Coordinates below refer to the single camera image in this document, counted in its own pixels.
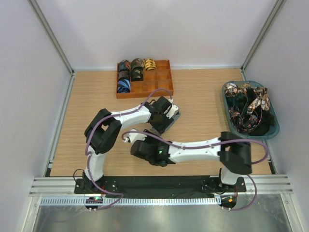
brown wooden tray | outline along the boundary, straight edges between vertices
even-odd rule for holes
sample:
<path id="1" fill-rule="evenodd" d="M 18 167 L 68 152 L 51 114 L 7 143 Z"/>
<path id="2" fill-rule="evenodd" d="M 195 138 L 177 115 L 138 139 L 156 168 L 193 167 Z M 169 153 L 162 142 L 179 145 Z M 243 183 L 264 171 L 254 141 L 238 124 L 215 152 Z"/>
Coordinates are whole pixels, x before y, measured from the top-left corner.
<path id="1" fill-rule="evenodd" d="M 169 60 L 156 60 L 156 70 L 143 71 L 143 81 L 131 81 L 130 93 L 117 93 L 116 98 L 145 98 L 148 97 L 157 88 L 166 88 L 172 95 L 174 94 L 172 74 L 170 71 Z M 118 81 L 119 63 L 117 64 L 116 82 Z M 154 97 L 169 96 L 166 91 L 159 90 L 153 94 Z"/>

white wall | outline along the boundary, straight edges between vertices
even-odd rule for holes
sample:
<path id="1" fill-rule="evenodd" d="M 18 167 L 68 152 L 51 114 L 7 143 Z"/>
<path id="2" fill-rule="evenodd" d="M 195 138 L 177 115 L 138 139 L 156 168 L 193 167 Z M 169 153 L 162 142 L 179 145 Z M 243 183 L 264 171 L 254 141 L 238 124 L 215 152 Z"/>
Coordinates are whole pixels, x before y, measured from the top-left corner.
<path id="1" fill-rule="evenodd" d="M 309 1 L 288 0 L 246 71 L 269 88 L 280 132 L 270 140 L 275 164 L 287 173 L 309 215 Z"/>
<path id="2" fill-rule="evenodd" d="M 75 69 L 124 58 L 240 66 L 275 0 L 38 0 Z"/>
<path id="3" fill-rule="evenodd" d="M 0 231 L 19 231 L 69 80 L 26 0 L 0 1 Z"/>

plastic bin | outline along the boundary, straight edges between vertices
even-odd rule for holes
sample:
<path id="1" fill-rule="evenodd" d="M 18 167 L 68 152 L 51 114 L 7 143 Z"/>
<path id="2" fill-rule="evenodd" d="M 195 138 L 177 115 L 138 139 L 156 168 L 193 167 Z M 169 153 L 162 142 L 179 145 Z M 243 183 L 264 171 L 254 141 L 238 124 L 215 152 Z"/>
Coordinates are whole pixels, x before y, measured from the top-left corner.
<path id="1" fill-rule="evenodd" d="M 260 83 L 257 83 L 255 81 L 229 81 L 229 82 L 226 82 L 223 86 L 222 86 L 222 95 L 223 95 L 223 101 L 224 101 L 224 106 L 225 106 L 225 113 L 226 113 L 226 118 L 227 118 L 227 121 L 228 121 L 228 125 L 230 127 L 230 130 L 232 133 L 236 134 L 237 136 L 241 137 L 241 138 L 244 138 L 244 139 L 256 139 L 256 140 L 267 140 L 267 139 L 272 139 L 273 137 L 275 137 L 278 132 L 279 132 L 279 123 L 278 123 L 278 120 L 277 120 L 277 116 L 275 114 L 275 111 L 274 111 L 274 108 L 272 107 L 272 104 L 271 104 L 271 99 L 270 99 L 270 112 L 273 114 L 273 116 L 275 117 L 275 126 L 270 126 L 270 129 L 269 131 L 263 135 L 263 136 L 250 136 L 248 134 L 241 134 L 239 133 L 236 128 L 233 126 L 233 124 L 231 123 L 230 121 L 230 113 L 228 111 L 228 106 L 227 106 L 227 102 L 226 102 L 226 97 L 225 97 L 225 85 L 228 84 L 228 83 L 233 83 L 237 86 L 241 86 L 243 85 L 244 83 L 250 83 L 252 87 L 263 87 Z"/>

wooden tabletop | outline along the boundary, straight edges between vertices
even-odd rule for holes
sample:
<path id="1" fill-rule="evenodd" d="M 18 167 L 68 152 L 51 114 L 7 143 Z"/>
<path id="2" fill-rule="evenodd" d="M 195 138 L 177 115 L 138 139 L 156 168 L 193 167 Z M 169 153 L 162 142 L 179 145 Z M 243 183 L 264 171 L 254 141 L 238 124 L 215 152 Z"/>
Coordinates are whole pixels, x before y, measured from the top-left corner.
<path id="1" fill-rule="evenodd" d="M 116 72 L 78 72 L 64 119 L 51 176 L 72 176 L 86 167 L 84 131 L 100 109 L 122 111 L 133 108 L 144 99 L 117 99 Z M 242 80 L 238 69 L 172 70 L 174 104 L 181 116 L 163 134 L 166 140 L 193 142 L 212 139 L 228 131 L 224 112 L 222 85 L 231 80 Z M 149 129 L 149 124 L 134 126 Z M 134 175 L 216 175 L 222 164 L 215 161 L 188 161 L 157 167 L 130 154 L 131 144 L 118 137 L 109 151 L 104 174 L 112 176 Z M 252 160 L 259 160 L 264 149 L 252 145 Z M 253 166 L 253 174 L 271 174 L 267 161 Z"/>

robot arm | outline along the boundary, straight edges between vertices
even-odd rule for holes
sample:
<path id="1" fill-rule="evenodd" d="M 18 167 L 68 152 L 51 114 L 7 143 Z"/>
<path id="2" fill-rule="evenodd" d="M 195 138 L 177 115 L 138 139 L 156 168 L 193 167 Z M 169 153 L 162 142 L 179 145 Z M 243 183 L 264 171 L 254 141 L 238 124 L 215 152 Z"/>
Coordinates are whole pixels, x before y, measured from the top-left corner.
<path id="1" fill-rule="evenodd" d="M 223 185 L 235 185 L 240 175 L 250 174 L 251 146 L 249 143 L 217 143 L 239 139 L 230 132 L 222 132 L 221 137 L 201 142 L 179 143 L 169 141 L 169 145 L 151 136 L 131 130 L 125 135 L 125 142 L 132 143 L 131 154 L 149 161 L 151 165 L 167 166 L 188 160 L 220 161 L 224 168 L 220 171 Z"/>
<path id="2" fill-rule="evenodd" d="M 149 122 L 152 125 L 152 131 L 158 135 L 167 131 L 180 115 L 179 108 L 174 105 L 173 100 L 167 100 L 160 97 L 157 101 L 152 100 L 146 102 L 141 108 L 137 106 L 133 109 L 121 112 L 109 112 L 102 109 L 98 112 L 90 125 L 85 130 L 86 141 L 95 127 L 95 125 L 104 117 L 115 115 L 103 121 L 95 130 L 90 142 L 88 151 L 93 156 L 90 160 L 89 167 L 92 172 L 94 181 L 99 180 L 103 176 L 103 163 L 106 153 L 113 147 L 121 130 L 131 127 L 138 123 Z"/>

